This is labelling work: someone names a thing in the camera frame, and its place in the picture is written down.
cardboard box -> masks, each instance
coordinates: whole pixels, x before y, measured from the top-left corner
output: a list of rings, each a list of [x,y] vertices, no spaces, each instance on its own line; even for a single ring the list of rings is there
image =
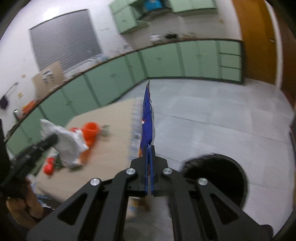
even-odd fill
[[[36,87],[37,99],[43,99],[61,85],[64,74],[59,62],[55,62],[36,74],[32,81]]]

silver screw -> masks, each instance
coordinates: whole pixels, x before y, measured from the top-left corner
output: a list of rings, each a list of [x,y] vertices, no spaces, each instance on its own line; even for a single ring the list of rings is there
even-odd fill
[[[165,169],[163,169],[163,173],[164,174],[166,174],[166,175],[169,175],[169,174],[171,174],[173,172],[173,170],[171,169],[171,168],[165,168]]]
[[[136,170],[134,168],[128,168],[126,169],[126,174],[133,175],[136,173]]]
[[[100,184],[100,179],[98,179],[98,178],[91,179],[92,186],[98,186],[99,184]]]
[[[205,178],[198,179],[198,184],[202,185],[202,186],[207,185],[207,179],[205,179]]]

triangular cutout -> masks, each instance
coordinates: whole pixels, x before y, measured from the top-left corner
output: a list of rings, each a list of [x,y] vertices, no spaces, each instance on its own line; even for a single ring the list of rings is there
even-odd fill
[[[237,214],[231,210],[220,198],[215,194],[211,194],[211,199],[215,205],[218,215],[223,224],[228,224],[236,219],[238,219]]]
[[[67,207],[67,209],[62,211],[57,218],[69,225],[74,225],[86,198],[87,194],[82,194],[69,207]]]

brown door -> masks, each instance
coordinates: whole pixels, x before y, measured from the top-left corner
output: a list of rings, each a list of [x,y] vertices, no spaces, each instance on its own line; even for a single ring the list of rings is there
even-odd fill
[[[232,0],[245,42],[246,77],[274,84],[276,43],[264,0]]]
[[[283,45],[282,89],[296,96],[296,39],[282,16],[275,11]]]

wall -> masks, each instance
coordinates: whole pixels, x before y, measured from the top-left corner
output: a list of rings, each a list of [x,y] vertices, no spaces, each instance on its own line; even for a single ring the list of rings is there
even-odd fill
[[[274,12],[274,9],[272,6],[265,1],[265,4],[267,6],[267,10],[269,12],[272,25],[274,27],[274,36],[276,41],[276,81],[275,85],[278,88],[281,88],[282,81],[283,81],[283,45],[281,40],[281,32],[279,29],[279,24],[276,18],[276,14]]]
[[[108,4],[112,0],[32,0],[21,9],[11,22],[0,40],[0,96],[16,81],[8,96],[9,107],[0,110],[4,131],[14,125],[13,110],[35,98],[35,88],[31,78],[38,73],[38,68],[31,49],[29,29],[35,25],[80,9],[89,9],[95,34],[103,52],[115,56],[123,51],[123,45],[130,45],[128,50],[149,45],[151,34],[164,35],[168,31],[175,33],[194,32],[203,38],[242,39],[238,18],[232,0],[216,0],[218,14],[179,17],[168,14],[151,22],[150,26],[128,35],[117,33]]]

